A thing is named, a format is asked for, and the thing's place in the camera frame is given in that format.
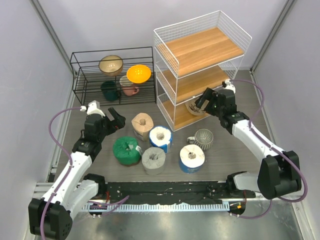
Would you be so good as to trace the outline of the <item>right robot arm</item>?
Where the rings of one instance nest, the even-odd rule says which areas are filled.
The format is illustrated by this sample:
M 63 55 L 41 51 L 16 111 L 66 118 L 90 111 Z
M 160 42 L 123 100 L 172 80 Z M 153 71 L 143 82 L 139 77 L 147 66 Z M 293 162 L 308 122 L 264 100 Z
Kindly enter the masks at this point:
M 298 155 L 294 151 L 284 151 L 261 134 L 250 118 L 237 110 L 233 90 L 207 88 L 195 104 L 204 108 L 207 114 L 217 117 L 220 125 L 240 140 L 260 162 L 257 174 L 244 171 L 228 176 L 225 190 L 230 197 L 236 198 L 244 190 L 249 190 L 272 200 L 301 190 Z

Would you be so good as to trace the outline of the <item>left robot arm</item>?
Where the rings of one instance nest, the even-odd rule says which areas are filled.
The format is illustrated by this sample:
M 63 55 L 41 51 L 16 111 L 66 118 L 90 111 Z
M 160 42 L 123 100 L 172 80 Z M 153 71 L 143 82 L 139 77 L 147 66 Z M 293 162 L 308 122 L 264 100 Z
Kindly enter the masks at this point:
M 84 128 L 71 152 L 66 154 L 66 166 L 51 188 L 40 199 L 33 198 L 28 205 L 30 233 L 43 240 L 66 239 L 82 207 L 90 199 L 100 200 L 106 195 L 103 176 L 81 178 L 102 150 L 105 137 L 126 124 L 125 117 L 112 107 L 108 111 L 113 119 L 109 119 L 97 101 L 81 106 L 79 110 L 86 112 Z

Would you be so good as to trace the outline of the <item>brown paper roll with print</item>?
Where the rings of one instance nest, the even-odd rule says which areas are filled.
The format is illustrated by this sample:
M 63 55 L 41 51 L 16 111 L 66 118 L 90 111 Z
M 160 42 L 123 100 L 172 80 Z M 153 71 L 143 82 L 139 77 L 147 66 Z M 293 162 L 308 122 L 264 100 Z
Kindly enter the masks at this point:
M 188 112 L 194 116 L 203 116 L 206 111 L 205 108 L 208 105 L 209 101 L 205 100 L 201 108 L 196 107 L 196 100 L 199 98 L 193 98 L 185 103 L 186 109 Z

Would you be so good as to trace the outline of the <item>blue paper roll with pictures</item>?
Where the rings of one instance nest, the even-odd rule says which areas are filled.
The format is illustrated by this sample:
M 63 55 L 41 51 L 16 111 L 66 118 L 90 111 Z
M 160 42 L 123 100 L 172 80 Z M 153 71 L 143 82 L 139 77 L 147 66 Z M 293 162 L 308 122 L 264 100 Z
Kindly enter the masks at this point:
M 201 169 L 205 162 L 203 150 L 195 144 L 184 146 L 179 152 L 179 167 L 187 174 L 193 174 Z

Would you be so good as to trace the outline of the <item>blue white paper roll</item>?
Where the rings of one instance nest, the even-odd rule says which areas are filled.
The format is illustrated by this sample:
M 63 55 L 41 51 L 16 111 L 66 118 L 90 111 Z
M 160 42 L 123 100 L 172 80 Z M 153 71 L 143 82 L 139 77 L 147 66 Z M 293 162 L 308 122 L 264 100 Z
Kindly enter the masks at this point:
M 161 148 L 167 154 L 172 146 L 173 134 L 170 129 L 158 125 L 149 132 L 149 142 L 151 147 Z

